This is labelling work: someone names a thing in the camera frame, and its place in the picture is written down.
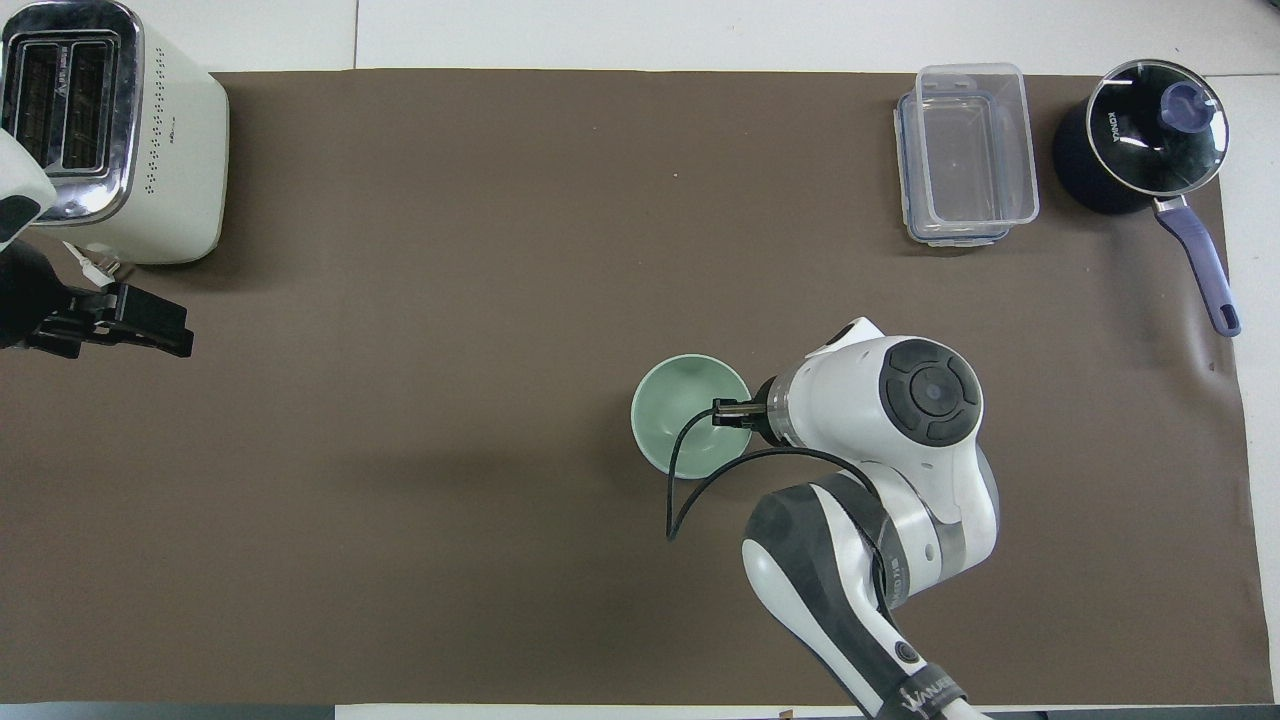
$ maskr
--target purple handle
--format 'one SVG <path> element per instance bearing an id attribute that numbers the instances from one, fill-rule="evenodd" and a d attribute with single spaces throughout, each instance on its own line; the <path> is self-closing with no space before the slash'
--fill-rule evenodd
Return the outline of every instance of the purple handle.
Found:
<path id="1" fill-rule="evenodd" d="M 1217 249 L 1213 247 L 1213 238 L 1204 229 L 1204 223 L 1196 217 L 1196 211 L 1183 205 L 1166 210 L 1156 209 L 1156 220 L 1172 233 L 1187 259 L 1192 261 L 1192 272 L 1196 273 L 1196 282 L 1201 288 L 1201 297 L 1204 299 L 1204 309 L 1213 322 L 1213 329 L 1225 337 L 1240 334 L 1240 314 L 1235 311 L 1235 299 L 1231 296 L 1231 287 L 1226 284 L 1226 273 L 1222 272 L 1222 263 L 1217 259 Z"/>

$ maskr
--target white toaster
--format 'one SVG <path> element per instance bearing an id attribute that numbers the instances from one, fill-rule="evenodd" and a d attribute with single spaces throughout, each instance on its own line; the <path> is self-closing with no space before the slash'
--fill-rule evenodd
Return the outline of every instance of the white toaster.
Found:
<path id="1" fill-rule="evenodd" d="M 47 0 L 4 27 L 0 126 L 58 200 L 42 234 L 123 263 L 187 263 L 218 245 L 227 92 L 110 0 Z"/>

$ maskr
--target brown paper backdrop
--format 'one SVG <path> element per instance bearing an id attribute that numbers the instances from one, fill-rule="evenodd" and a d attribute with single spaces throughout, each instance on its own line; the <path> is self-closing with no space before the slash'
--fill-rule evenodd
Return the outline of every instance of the brown paper backdrop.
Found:
<path id="1" fill-rule="evenodd" d="M 1052 176 L 1092 81 L 1028 78 L 1039 219 L 937 251 L 909 76 L 219 79 L 223 242 L 132 278 L 195 356 L 0 355 L 0 700 L 847 702 L 739 559 L 827 469 L 746 468 L 668 546 L 627 409 L 669 355 L 754 386 L 867 315 L 988 402 L 1002 534 L 900 612 L 925 657 L 978 703 L 1270 702 L 1231 343 L 1148 214 Z"/>

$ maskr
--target green bowl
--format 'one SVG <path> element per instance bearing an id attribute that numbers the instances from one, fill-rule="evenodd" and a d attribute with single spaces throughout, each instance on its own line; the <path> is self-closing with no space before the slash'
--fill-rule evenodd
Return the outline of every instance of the green bowl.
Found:
<path id="1" fill-rule="evenodd" d="M 671 466 L 676 436 L 690 418 L 717 397 L 751 398 L 746 383 L 724 363 L 707 355 L 677 355 L 658 363 L 640 380 L 631 398 L 631 434 L 645 460 L 663 474 Z M 680 446 L 676 477 L 703 478 L 746 450 L 751 430 L 718 428 L 699 421 Z"/>

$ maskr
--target plastic food container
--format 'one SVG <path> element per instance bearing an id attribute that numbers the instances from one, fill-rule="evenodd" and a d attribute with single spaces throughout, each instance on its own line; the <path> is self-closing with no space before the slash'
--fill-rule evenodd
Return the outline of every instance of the plastic food container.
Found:
<path id="1" fill-rule="evenodd" d="M 1039 213 L 1023 73 L 929 65 L 893 110 L 902 222 L 936 246 L 989 245 Z"/>

